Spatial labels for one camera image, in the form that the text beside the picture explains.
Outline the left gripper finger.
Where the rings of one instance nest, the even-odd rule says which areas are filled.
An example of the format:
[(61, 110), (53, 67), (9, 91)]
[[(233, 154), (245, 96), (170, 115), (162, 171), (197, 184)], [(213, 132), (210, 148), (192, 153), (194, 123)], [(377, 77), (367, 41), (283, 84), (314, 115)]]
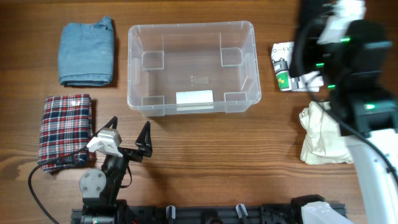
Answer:
[(113, 116), (99, 131), (100, 134), (116, 133), (118, 118)]
[(150, 137), (150, 122), (147, 121), (138, 135), (135, 145), (139, 149), (152, 149), (152, 141)]

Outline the white printed t-shirt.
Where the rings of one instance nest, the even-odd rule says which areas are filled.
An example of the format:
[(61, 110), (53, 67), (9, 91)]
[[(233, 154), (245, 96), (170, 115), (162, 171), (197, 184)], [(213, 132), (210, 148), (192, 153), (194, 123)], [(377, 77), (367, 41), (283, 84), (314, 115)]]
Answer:
[(319, 74), (310, 72), (300, 77), (290, 76), (289, 68), (294, 50), (293, 42), (274, 44), (271, 51), (271, 60), (280, 91), (307, 91), (305, 82)]

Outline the cream cloth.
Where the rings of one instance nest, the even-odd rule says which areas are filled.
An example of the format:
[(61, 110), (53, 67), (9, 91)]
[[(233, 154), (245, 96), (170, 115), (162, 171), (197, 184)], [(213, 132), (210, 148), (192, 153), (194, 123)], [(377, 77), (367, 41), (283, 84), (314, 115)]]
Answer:
[(324, 112), (328, 101), (311, 102), (299, 114), (300, 123), (306, 130), (300, 159), (309, 165), (352, 164), (353, 158), (340, 135), (338, 123)]

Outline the clear plastic storage bin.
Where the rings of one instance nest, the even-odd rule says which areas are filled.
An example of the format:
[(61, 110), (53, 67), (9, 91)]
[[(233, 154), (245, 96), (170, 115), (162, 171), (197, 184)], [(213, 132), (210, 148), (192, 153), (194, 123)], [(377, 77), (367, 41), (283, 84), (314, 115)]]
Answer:
[(261, 97), (255, 31), (249, 21), (130, 28), (130, 109), (148, 117), (242, 113)]

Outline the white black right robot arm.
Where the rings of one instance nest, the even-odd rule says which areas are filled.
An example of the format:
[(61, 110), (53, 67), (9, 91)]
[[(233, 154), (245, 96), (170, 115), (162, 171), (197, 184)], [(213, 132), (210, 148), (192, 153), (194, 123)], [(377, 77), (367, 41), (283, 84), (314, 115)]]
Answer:
[(300, 3), (289, 73), (327, 83), (333, 118), (354, 160), (369, 223), (397, 222), (397, 98), (380, 82), (392, 47), (364, 1)]

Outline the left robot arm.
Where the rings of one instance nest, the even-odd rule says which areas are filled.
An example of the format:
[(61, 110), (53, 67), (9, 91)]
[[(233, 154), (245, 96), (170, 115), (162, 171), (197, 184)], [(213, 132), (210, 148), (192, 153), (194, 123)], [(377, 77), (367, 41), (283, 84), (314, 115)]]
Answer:
[(89, 152), (104, 154), (105, 160), (100, 169), (90, 169), (80, 178), (83, 208), (74, 210), (71, 223), (139, 223), (139, 219), (129, 208), (127, 201), (118, 200), (126, 174), (131, 174), (129, 163), (142, 162), (144, 157), (152, 156), (150, 122), (146, 122), (138, 135), (135, 149), (121, 147), (121, 136), (117, 130), (118, 118), (113, 117), (89, 141)]

